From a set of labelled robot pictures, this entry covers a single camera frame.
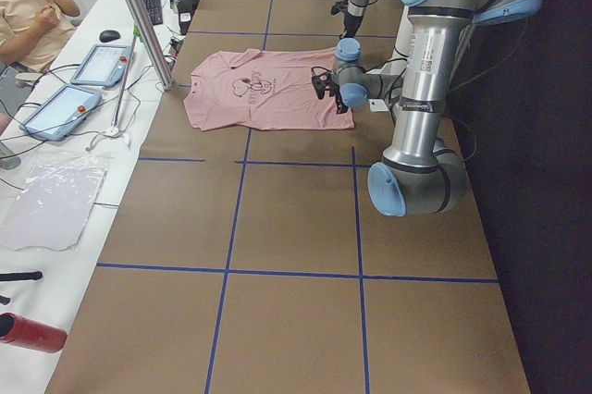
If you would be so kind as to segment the black box with label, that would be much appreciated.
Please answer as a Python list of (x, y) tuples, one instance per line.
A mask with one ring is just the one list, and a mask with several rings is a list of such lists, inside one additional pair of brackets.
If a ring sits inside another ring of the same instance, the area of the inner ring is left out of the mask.
[(174, 0), (173, 6), (178, 14), (181, 35), (187, 34), (199, 2), (200, 0)]

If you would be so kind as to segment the seated person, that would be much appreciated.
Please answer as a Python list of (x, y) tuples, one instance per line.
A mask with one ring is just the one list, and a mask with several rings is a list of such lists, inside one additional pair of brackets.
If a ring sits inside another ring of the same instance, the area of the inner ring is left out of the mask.
[(1, 62), (47, 70), (73, 35), (74, 0), (1, 0)]

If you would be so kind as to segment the red bottle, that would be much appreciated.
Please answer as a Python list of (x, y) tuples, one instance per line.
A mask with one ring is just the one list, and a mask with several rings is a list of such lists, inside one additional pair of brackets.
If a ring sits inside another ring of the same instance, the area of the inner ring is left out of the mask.
[(61, 351), (68, 333), (29, 318), (13, 314), (1, 314), (1, 342), (25, 349), (55, 353)]

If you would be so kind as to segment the black keyboard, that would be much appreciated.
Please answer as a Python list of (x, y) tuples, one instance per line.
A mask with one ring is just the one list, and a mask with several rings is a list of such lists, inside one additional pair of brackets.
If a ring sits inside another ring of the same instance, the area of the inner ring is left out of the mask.
[(153, 25), (161, 25), (163, 21), (163, 11), (161, 0), (142, 0), (146, 8), (148, 17)]

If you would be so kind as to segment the metal reacher grabber tool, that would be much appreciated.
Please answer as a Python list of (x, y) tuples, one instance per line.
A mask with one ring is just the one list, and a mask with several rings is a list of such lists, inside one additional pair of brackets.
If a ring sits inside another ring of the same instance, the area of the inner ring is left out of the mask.
[(100, 142), (101, 139), (119, 139), (121, 138), (122, 141), (124, 142), (124, 144), (130, 148), (130, 136), (126, 133), (126, 131), (124, 129), (121, 129), (119, 127), (119, 114), (120, 114), (120, 110), (121, 110), (121, 106), (122, 106), (122, 101), (123, 101), (123, 97), (124, 97), (124, 93), (126, 90), (126, 83), (127, 83), (127, 79), (128, 79), (128, 75), (130, 72), (130, 68), (131, 68), (131, 64), (132, 64), (132, 59), (134, 56), (134, 49), (135, 49), (135, 45), (138, 39), (138, 33), (136, 31), (133, 32), (133, 37), (132, 37), (132, 41), (131, 41), (131, 45), (130, 45), (130, 50), (129, 50), (129, 56), (127, 61), (125, 62), (125, 68), (123, 71), (123, 75), (121, 78), (121, 81), (119, 83), (119, 90), (118, 90), (118, 96), (117, 96), (117, 101), (116, 101), (116, 106), (115, 106), (115, 111), (114, 111), (114, 115), (111, 119), (111, 123), (110, 125), (104, 129), (102, 132), (99, 132), (98, 134), (94, 135), (92, 140), (90, 141), (89, 145), (85, 148), (85, 151), (87, 153), (90, 153), (94, 147)]

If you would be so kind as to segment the far blue teach pendant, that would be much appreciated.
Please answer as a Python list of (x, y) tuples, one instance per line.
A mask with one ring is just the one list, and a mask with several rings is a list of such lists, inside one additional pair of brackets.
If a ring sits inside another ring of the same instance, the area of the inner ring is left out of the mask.
[(70, 83), (112, 87), (123, 78), (130, 57), (130, 45), (95, 44), (78, 66)]

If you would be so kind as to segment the black tripod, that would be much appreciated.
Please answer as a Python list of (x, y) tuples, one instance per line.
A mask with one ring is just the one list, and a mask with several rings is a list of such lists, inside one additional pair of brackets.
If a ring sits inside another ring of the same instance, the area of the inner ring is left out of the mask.
[[(13, 282), (20, 282), (20, 281), (38, 281), (43, 279), (43, 272), (42, 271), (30, 271), (30, 272), (2, 272), (0, 275), (2, 283), (13, 283)], [(1, 304), (2, 305), (9, 305), (15, 298), (16, 295), (19, 295), (18, 292), (12, 292), (8, 295), (2, 294), (1, 295)]]

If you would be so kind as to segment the aluminium frame post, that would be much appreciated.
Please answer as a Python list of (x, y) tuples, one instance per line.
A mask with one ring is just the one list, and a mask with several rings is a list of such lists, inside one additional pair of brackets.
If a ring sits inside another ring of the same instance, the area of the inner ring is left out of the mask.
[(174, 80), (166, 58), (158, 42), (154, 26), (149, 19), (148, 12), (142, 0), (125, 0), (135, 26), (142, 37), (144, 47), (156, 71), (164, 91), (173, 86)]

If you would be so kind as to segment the blue teach pendant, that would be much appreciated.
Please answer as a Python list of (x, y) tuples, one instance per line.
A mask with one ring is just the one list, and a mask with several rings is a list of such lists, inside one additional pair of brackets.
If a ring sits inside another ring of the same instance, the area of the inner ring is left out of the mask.
[(82, 123), (101, 99), (98, 91), (65, 84), (25, 118), (19, 128), (38, 140), (60, 141)]
[(78, 66), (70, 83), (112, 87), (123, 78), (130, 57), (130, 45), (95, 44)]

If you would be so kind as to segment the clear plastic bag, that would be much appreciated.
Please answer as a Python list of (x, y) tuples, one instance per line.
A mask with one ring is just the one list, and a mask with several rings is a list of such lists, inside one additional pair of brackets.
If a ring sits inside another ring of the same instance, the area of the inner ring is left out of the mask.
[(1, 225), (1, 247), (62, 252), (75, 247), (111, 164), (109, 154), (37, 157)]

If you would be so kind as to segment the black computer mouse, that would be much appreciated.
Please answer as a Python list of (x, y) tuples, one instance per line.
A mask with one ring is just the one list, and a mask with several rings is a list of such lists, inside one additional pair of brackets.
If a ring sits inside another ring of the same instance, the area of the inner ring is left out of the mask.
[(99, 41), (101, 43), (110, 43), (118, 40), (121, 37), (120, 33), (115, 30), (104, 30), (99, 34)]

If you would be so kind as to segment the near blue teach pendant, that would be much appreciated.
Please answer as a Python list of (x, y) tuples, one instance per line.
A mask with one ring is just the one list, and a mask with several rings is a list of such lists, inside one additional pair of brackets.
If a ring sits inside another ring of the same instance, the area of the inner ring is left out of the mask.
[(19, 128), (38, 140), (60, 141), (82, 123), (101, 99), (98, 91), (65, 84), (25, 118)]

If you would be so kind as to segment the pink Snoopy t-shirt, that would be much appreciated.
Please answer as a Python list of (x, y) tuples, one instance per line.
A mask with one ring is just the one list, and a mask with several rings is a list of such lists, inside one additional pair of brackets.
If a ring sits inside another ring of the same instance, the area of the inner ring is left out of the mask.
[(312, 51), (218, 51), (191, 73), (184, 107), (192, 127), (252, 129), (352, 129), (332, 98), (318, 99), (313, 68), (333, 66), (333, 47)]

